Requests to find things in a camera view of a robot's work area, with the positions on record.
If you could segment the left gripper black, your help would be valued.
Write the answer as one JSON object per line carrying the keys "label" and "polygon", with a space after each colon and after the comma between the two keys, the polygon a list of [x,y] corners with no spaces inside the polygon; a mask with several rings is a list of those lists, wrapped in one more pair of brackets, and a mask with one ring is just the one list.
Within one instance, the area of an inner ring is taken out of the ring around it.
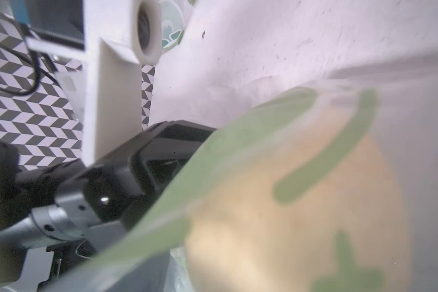
{"label": "left gripper black", "polygon": [[18,175],[44,234],[85,234],[138,221],[214,129],[185,120],[154,124],[92,165],[80,159]]}

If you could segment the zip bag with beige fruit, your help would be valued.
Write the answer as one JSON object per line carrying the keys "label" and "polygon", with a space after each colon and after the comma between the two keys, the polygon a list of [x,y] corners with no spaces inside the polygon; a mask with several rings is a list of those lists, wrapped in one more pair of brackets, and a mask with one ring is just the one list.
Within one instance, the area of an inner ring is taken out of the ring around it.
{"label": "zip bag with beige fruit", "polygon": [[302,136],[326,109],[349,112],[348,124],[314,158],[279,180],[274,196],[289,202],[305,194],[370,137],[391,168],[405,203],[412,252],[406,292],[438,292],[438,83],[362,90],[297,87],[252,109],[200,147],[127,237],[50,290],[116,292],[137,265],[174,246],[185,249],[192,213],[214,189],[242,167],[290,142],[292,135]]}

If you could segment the zip bag with green pears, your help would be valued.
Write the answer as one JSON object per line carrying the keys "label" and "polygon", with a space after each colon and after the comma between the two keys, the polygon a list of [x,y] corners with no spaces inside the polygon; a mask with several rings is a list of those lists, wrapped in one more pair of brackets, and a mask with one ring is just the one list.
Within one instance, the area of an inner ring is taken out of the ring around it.
{"label": "zip bag with green pears", "polygon": [[196,0],[160,0],[162,10],[163,53],[179,45],[187,28]]}

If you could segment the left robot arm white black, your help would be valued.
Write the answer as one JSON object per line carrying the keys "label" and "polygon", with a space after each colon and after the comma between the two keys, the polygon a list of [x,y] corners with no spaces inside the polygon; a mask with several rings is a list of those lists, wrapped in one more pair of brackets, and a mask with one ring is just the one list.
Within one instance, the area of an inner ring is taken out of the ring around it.
{"label": "left robot arm white black", "polygon": [[92,165],[73,159],[19,168],[0,140],[0,288],[16,282],[28,250],[55,251],[50,280],[125,237],[214,129],[185,120],[154,124]]}

